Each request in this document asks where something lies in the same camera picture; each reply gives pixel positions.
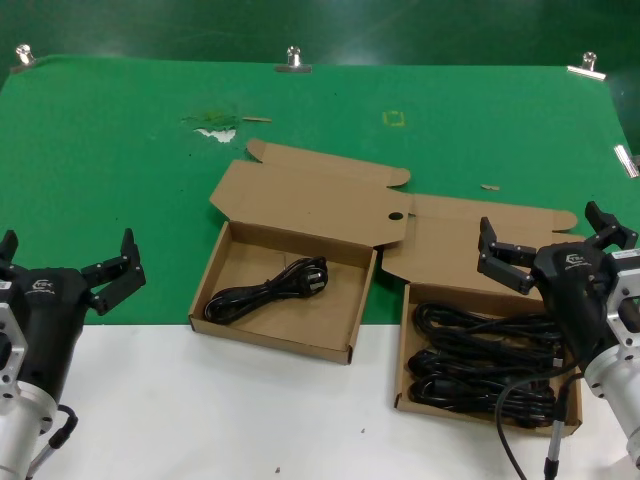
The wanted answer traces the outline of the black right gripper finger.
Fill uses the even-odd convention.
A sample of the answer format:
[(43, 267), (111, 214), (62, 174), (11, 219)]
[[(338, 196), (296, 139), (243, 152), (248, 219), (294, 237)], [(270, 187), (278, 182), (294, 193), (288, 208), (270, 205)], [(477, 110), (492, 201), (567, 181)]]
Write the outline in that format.
[(499, 242), (490, 220), (482, 217), (478, 241), (478, 272), (523, 295), (535, 285), (530, 272), (537, 250)]
[(623, 226), (615, 215), (602, 211), (595, 201), (586, 204), (585, 217), (594, 230), (594, 234), (585, 240), (587, 255), (600, 255), (612, 245), (620, 250), (635, 248), (638, 233)]

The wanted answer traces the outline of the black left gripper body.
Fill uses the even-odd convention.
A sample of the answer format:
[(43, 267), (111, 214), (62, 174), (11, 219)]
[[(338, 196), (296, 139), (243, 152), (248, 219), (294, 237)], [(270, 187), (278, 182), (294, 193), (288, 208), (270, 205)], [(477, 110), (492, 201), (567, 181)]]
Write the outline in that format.
[(19, 321), (27, 353), (18, 380), (58, 401), (89, 309), (87, 282), (71, 268), (3, 267), (1, 278), (15, 281), (28, 305)]

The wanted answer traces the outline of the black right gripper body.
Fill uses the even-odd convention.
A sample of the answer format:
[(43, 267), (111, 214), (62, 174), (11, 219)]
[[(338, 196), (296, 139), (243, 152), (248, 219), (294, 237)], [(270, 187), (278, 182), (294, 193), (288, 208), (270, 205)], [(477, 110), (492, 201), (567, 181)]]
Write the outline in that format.
[(566, 242), (540, 248), (532, 267), (545, 309), (581, 368), (615, 343), (606, 322), (605, 295), (592, 285), (603, 279), (599, 268), (604, 257), (583, 242)]

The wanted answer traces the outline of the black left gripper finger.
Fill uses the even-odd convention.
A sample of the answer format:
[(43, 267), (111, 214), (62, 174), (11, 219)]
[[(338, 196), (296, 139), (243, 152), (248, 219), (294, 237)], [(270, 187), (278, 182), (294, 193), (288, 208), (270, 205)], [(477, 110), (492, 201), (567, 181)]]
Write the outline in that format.
[(18, 237), (14, 230), (7, 230), (0, 243), (0, 268), (2, 276), (17, 276), (20, 267), (13, 263), (18, 248)]
[(105, 315), (146, 284), (138, 245), (131, 228), (124, 230), (120, 255), (82, 269), (87, 302)]

